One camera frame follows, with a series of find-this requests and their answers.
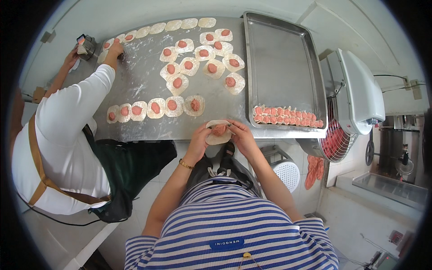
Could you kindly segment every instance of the blue label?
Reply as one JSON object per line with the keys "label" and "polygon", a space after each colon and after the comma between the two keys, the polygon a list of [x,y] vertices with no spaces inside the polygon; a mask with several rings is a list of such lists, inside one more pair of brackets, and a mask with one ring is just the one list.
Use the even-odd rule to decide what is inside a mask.
{"label": "blue label", "polygon": [[212,249],[216,250],[225,250],[225,249],[239,249],[243,247],[243,244],[245,243],[245,239],[242,237],[233,237],[228,239],[222,239],[222,240],[213,240],[210,241],[210,247]]}

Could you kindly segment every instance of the brown apron strap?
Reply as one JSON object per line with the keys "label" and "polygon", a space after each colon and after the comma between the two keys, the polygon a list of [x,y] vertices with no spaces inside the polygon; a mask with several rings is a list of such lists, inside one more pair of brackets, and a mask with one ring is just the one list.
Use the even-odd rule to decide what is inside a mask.
{"label": "brown apron strap", "polygon": [[64,195],[72,197],[86,204],[95,204],[95,203],[109,201],[111,197],[109,195],[99,199],[87,194],[63,191],[50,178],[48,178],[45,175],[44,167],[42,165],[41,153],[38,145],[38,139],[36,138],[35,115],[36,113],[33,114],[32,118],[29,121],[29,142],[30,142],[30,151],[32,152],[33,162],[35,163],[35,167],[36,170],[38,171],[39,177],[41,178],[41,182],[39,183],[38,187],[33,193],[29,201],[29,204],[34,205],[42,196],[42,194],[45,192],[47,187],[51,187],[57,190],[58,192],[63,193]]}

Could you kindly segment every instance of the cardboard box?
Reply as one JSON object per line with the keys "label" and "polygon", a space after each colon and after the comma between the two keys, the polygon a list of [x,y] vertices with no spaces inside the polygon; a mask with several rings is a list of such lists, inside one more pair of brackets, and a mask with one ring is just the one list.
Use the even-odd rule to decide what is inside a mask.
{"label": "cardboard box", "polygon": [[42,98],[45,95],[45,90],[43,87],[36,87],[36,90],[33,92],[33,103],[40,103]]}

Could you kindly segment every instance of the stainless steel table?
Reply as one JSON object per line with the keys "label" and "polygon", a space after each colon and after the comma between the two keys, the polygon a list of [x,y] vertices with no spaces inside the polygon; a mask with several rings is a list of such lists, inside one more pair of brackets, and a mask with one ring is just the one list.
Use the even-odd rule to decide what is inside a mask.
{"label": "stainless steel table", "polygon": [[[212,28],[200,28],[197,26],[193,29],[178,29],[169,32],[164,30],[161,33],[148,34],[144,38],[134,39],[123,44],[124,57],[118,61],[118,70],[111,91],[94,115],[94,119],[98,124],[98,131],[95,135],[97,140],[190,140],[193,131],[202,123],[221,118],[235,119],[247,124],[255,138],[318,138],[319,136],[325,136],[325,134],[318,132],[258,129],[253,127],[247,116],[248,84],[245,77],[246,70],[241,69],[237,72],[246,79],[245,88],[239,95],[232,95],[222,85],[223,80],[230,71],[226,69],[220,79],[214,80],[202,71],[206,61],[200,62],[200,68],[194,76],[188,76],[189,86],[180,94],[183,98],[190,95],[201,95],[205,98],[206,108],[201,116],[192,117],[183,113],[176,118],[164,115],[159,119],[146,117],[142,122],[130,120],[127,123],[107,123],[106,112],[112,105],[132,104],[135,101],[148,102],[152,98],[167,99],[172,96],[171,92],[166,88],[166,81],[159,75],[160,70],[167,64],[167,62],[161,62],[159,56],[163,48],[174,46],[180,39],[192,39],[196,48],[201,46],[199,42],[200,33],[214,32],[219,28],[230,29],[233,33],[233,40],[230,42],[234,47],[233,53],[246,61],[243,19],[215,18],[217,22]],[[96,51],[102,51],[101,45]],[[194,53],[179,54],[175,62],[179,64],[184,57],[194,57]],[[222,61],[222,58],[216,56],[219,61]],[[71,84],[72,81],[76,83],[84,79],[83,74],[88,72],[88,66],[92,63],[95,63],[94,58],[81,63],[78,69],[70,74],[71,78],[68,83]],[[98,66],[99,64],[95,64],[93,71]]]}

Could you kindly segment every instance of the black apron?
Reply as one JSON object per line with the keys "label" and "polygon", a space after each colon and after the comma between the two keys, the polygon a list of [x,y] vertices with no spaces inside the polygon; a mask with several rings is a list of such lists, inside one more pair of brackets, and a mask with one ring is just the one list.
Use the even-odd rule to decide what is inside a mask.
{"label": "black apron", "polygon": [[111,188],[111,201],[99,208],[90,208],[102,221],[111,223],[132,214],[132,201],[142,188],[177,157],[172,140],[156,143],[145,141],[118,142],[98,140],[92,131],[83,128],[93,153],[99,159]]}

